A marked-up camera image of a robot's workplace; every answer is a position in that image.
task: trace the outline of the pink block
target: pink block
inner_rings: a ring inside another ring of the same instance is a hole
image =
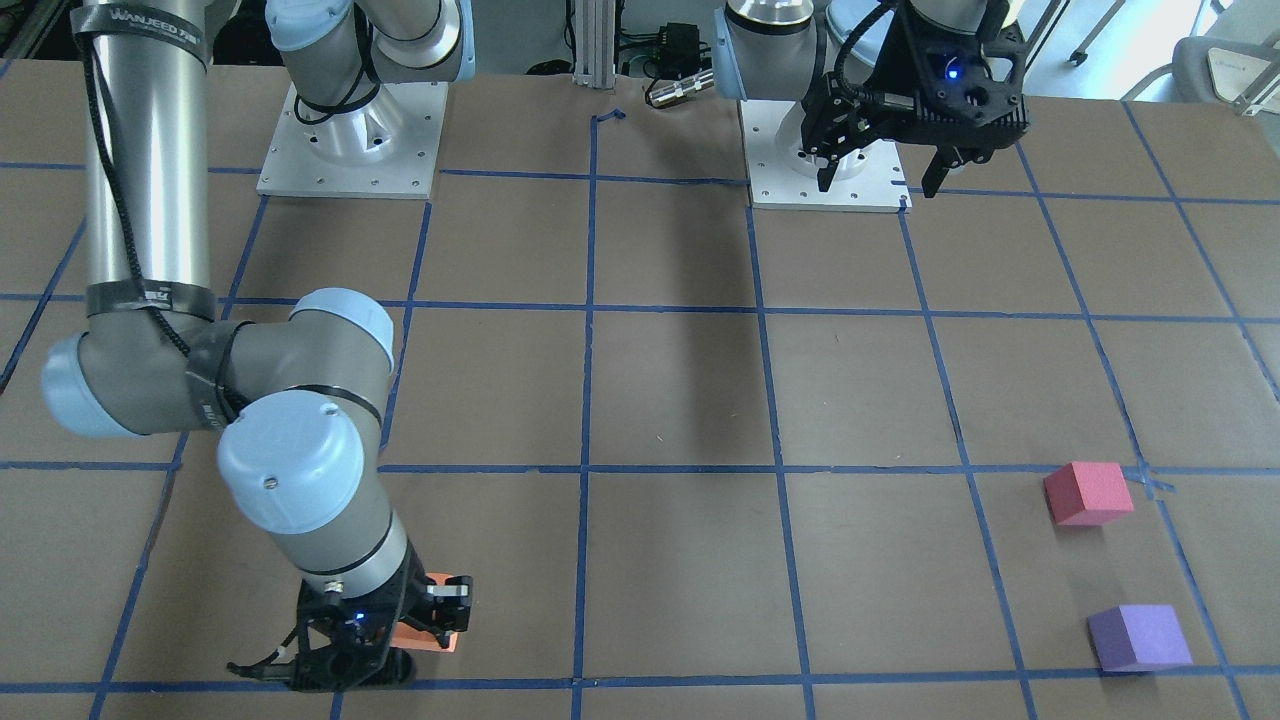
[[[1059,525],[1105,525],[1133,512],[1117,462],[1069,462],[1044,478],[1044,493]]]

